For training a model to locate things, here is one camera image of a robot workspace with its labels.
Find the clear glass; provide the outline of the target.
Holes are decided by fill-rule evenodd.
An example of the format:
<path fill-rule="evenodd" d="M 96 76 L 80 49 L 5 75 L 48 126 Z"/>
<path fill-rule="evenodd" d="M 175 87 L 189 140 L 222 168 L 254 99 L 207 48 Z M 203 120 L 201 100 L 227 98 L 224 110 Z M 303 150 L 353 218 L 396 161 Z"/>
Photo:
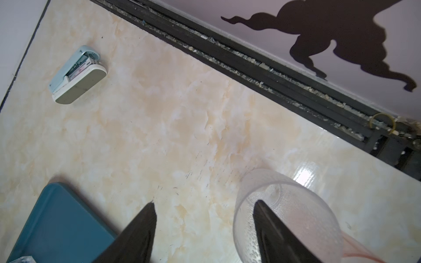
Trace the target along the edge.
<path fill-rule="evenodd" d="M 22 256 L 20 258 L 17 258 L 10 263 L 36 263 L 34 258 L 32 256 Z"/>

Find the frosted white plastic cup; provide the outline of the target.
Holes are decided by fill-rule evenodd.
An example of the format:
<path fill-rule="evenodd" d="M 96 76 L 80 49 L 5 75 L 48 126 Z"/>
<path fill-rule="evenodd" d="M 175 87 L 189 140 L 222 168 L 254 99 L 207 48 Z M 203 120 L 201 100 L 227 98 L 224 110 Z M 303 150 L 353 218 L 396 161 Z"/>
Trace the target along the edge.
<path fill-rule="evenodd" d="M 342 231 L 333 211 L 317 194 L 276 171 L 254 169 L 240 182 L 233 220 L 234 244 L 243 263 L 259 263 L 254 205 L 264 201 L 322 262 L 339 263 Z"/>

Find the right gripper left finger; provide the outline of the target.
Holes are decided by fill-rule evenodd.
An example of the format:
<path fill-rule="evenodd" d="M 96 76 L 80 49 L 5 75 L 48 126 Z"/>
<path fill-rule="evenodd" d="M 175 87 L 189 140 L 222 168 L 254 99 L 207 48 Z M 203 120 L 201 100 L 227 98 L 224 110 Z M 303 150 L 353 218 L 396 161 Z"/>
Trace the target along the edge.
<path fill-rule="evenodd" d="M 157 224 L 154 203 L 148 203 L 95 263 L 148 263 L 151 259 Z"/>

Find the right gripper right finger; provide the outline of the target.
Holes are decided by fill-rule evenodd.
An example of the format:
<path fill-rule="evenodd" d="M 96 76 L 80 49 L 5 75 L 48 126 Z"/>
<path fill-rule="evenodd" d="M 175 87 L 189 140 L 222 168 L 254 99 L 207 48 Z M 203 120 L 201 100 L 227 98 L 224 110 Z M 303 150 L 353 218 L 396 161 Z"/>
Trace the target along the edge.
<path fill-rule="evenodd" d="M 253 219 L 263 263 L 319 263 L 321 261 L 264 201 L 256 201 Z"/>

